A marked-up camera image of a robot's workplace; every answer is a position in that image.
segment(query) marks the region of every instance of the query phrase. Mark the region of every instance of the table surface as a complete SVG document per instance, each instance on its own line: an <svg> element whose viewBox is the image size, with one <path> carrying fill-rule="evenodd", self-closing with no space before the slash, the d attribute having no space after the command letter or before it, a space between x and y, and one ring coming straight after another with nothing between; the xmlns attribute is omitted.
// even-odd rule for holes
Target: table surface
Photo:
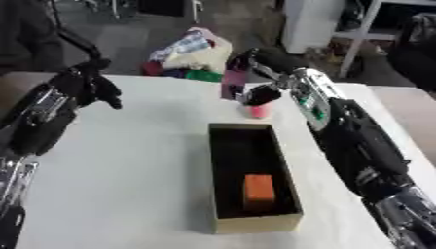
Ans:
<svg viewBox="0 0 436 249"><path fill-rule="evenodd" d="M219 99L218 84L110 76L125 108L80 112L40 158L19 249L392 248L337 177L290 98L264 120ZM363 85L340 85L412 160L411 175L436 200L436 173L412 139ZM214 235L209 123L272 124L305 215L295 231Z"/></svg>

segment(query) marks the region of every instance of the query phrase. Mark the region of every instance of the orange cube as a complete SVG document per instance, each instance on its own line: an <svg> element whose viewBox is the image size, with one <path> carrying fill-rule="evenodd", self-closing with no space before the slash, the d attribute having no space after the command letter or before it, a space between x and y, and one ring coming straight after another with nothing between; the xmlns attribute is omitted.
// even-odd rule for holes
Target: orange cube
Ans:
<svg viewBox="0 0 436 249"><path fill-rule="evenodd" d="M245 210L254 212L271 210L275 203L272 176L245 175L243 195Z"/></svg>

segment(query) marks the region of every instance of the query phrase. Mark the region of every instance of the red fabric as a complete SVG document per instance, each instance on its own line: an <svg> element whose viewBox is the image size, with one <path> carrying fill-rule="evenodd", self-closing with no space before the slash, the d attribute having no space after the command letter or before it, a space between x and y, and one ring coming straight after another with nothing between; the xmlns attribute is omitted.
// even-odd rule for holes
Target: red fabric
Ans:
<svg viewBox="0 0 436 249"><path fill-rule="evenodd" d="M210 47L215 48L215 41L207 39L207 42L209 43Z"/></svg>
<svg viewBox="0 0 436 249"><path fill-rule="evenodd" d="M163 73L161 63L158 61L149 61L141 66L142 75L145 76L160 76Z"/></svg>

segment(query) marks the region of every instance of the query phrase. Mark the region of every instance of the cardboard box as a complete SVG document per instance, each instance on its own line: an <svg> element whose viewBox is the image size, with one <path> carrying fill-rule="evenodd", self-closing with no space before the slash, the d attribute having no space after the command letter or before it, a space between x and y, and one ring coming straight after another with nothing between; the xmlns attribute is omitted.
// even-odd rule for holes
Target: cardboard box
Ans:
<svg viewBox="0 0 436 249"><path fill-rule="evenodd" d="M216 233L292 231L303 216L297 191L269 124L210 124L212 203ZM274 208L262 213L243 208L246 174L269 174Z"/></svg>

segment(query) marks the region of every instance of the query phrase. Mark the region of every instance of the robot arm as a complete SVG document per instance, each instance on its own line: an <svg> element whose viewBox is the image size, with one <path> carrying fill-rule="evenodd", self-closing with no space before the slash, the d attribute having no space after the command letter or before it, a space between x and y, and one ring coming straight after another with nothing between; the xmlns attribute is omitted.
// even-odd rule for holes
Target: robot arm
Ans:
<svg viewBox="0 0 436 249"><path fill-rule="evenodd" d="M0 122L0 248L14 249L25 218L24 198L38 163L95 101L121 109L120 90L100 74L106 59L68 68L33 89Z"/></svg>
<svg viewBox="0 0 436 249"><path fill-rule="evenodd" d="M233 61L273 79L236 99L262 105L284 91L300 108L319 148L345 185L397 248L436 248L436 206L407 174L391 138L354 100L347 99L322 72L287 54L254 49Z"/></svg>

